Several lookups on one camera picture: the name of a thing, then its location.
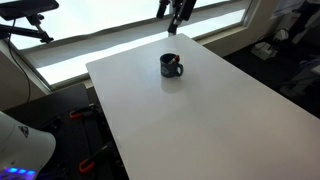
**window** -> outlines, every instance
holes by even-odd
[[[38,39],[12,37],[22,57],[53,89],[88,77],[85,64],[90,61],[168,37],[171,8],[167,8],[165,20],[156,20],[158,0],[57,1],[59,9],[43,13],[42,26],[56,41],[40,45]],[[190,20],[182,22],[178,33],[198,38],[239,26],[250,3],[251,0],[198,0]],[[17,26],[31,27],[24,19],[19,19]]]

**black mug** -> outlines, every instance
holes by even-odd
[[[164,77],[180,77],[183,74],[183,66],[179,62],[169,64],[177,55],[168,53],[160,57],[161,74]]]

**tabletop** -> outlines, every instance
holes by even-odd
[[[87,68],[131,180],[320,179],[319,119],[183,34]]]

